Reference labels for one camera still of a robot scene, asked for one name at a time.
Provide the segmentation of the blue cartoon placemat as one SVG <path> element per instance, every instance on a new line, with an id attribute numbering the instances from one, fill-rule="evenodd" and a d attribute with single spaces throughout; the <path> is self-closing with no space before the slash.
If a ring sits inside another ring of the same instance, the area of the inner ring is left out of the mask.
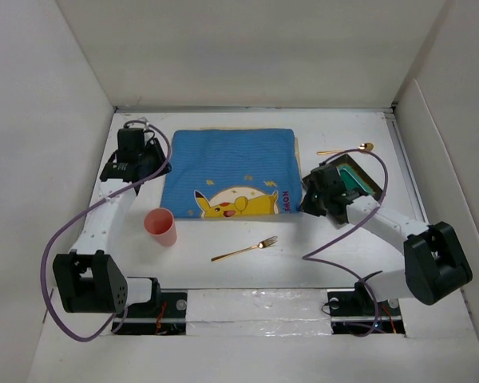
<path id="1" fill-rule="evenodd" d="M 296 149 L 289 128 L 178 130 L 160 205 L 189 219 L 296 213 Z"/>

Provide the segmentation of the gold spoon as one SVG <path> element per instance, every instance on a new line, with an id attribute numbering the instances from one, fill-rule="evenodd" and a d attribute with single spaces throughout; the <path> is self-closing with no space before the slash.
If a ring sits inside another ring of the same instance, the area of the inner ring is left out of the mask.
<path id="1" fill-rule="evenodd" d="M 362 143 L 357 147 L 357 149 L 361 152 L 371 152 L 374 149 L 374 144 L 371 142 Z M 340 152 L 345 152 L 345 149 L 319 151 L 319 152 L 316 152 L 316 154 L 318 156 L 330 156 L 332 154 L 337 154 Z"/>

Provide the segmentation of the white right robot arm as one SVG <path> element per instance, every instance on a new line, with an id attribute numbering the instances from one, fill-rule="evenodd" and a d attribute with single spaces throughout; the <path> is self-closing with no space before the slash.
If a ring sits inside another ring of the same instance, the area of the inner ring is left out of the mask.
<path id="1" fill-rule="evenodd" d="M 331 164 L 313 169 L 303 184 L 306 195 L 301 211 L 364 228 L 404 258 L 401 270 L 358 280 L 353 304 L 360 313 L 372 314 L 383 301 L 400 298 L 415 298 L 431 306 L 472 281 L 465 252 L 448 223 L 431 225 L 383 207 L 364 188 L 348 188 Z"/>

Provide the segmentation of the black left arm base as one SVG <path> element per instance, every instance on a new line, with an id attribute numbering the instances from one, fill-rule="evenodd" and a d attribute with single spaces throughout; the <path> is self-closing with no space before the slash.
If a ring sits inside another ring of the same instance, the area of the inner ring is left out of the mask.
<path id="1" fill-rule="evenodd" d="M 187 307 L 186 290 L 162 290 L 160 301 L 133 304 L 115 317 L 111 331 L 117 335 L 185 335 Z"/>

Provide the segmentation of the pink plastic cup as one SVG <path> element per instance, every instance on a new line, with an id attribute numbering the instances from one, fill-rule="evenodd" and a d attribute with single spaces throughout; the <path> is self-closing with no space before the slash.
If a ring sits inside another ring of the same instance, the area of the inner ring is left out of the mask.
<path id="1" fill-rule="evenodd" d="M 144 218 L 144 229 L 163 247 L 171 247 L 177 240 L 175 219 L 168 209 L 151 210 Z"/>

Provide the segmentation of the green square plate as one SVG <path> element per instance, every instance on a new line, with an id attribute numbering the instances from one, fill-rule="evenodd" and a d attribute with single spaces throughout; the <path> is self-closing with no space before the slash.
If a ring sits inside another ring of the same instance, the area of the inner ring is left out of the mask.
<path id="1" fill-rule="evenodd" d="M 352 158 L 350 154 L 344 154 L 334 160 L 325 160 L 320 165 L 334 165 L 340 173 L 346 188 L 351 190 L 360 188 L 362 195 L 371 195 L 376 201 L 382 196 L 382 189 Z M 347 218 L 332 218 L 338 225 L 347 223 Z"/>

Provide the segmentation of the gold fork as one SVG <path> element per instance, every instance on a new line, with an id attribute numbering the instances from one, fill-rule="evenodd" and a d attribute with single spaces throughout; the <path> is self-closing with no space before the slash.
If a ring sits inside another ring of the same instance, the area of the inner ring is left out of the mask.
<path id="1" fill-rule="evenodd" d="M 216 257 L 213 257 L 211 258 L 211 262 L 214 263 L 214 262 L 218 262 L 218 261 L 221 261 L 223 259 L 226 259 L 226 258 L 229 258 L 229 257 L 232 257 L 234 255 L 239 255 L 239 254 L 242 254 L 244 252 L 248 252 L 248 251 L 253 251 L 253 250 L 262 250 L 262 249 L 265 249 L 265 248 L 269 248 L 269 247 L 272 247 L 274 246 L 278 241 L 278 237 L 277 236 L 272 236 L 268 239 L 265 239 L 265 240 L 262 240 L 260 241 L 259 243 L 257 243 L 256 245 L 253 245 L 253 246 L 250 246 L 250 247 L 246 247 L 244 249 L 241 249 L 241 250 L 237 250 L 237 251 L 233 251 L 231 253 L 228 253 L 228 254 L 224 254 L 224 255 L 219 255 L 219 256 L 216 256 Z"/>

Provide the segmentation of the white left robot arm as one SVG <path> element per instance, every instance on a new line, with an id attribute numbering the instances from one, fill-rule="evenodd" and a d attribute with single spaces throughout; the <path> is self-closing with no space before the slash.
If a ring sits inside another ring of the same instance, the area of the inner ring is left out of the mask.
<path id="1" fill-rule="evenodd" d="M 117 149 L 99 177 L 99 200 L 85 213 L 84 228 L 66 254 L 53 260 L 61 303 L 68 313 L 120 314 L 134 305 L 144 316 L 162 305 L 156 278 L 126 278 L 112 251 L 126 213 L 141 185 L 172 169 L 172 152 L 162 148 L 164 134 L 153 125 L 131 120 L 117 133 Z"/>

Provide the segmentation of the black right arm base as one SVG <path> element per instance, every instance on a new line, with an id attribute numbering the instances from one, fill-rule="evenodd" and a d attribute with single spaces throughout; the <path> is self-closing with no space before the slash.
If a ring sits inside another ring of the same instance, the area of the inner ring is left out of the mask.
<path id="1" fill-rule="evenodd" d="M 374 304 L 353 289 L 328 290 L 327 299 L 321 310 L 331 320 L 333 335 L 360 336 L 366 334 L 372 325 L 373 334 L 406 333 L 397 299 L 379 302 L 377 318 L 374 318 Z"/>

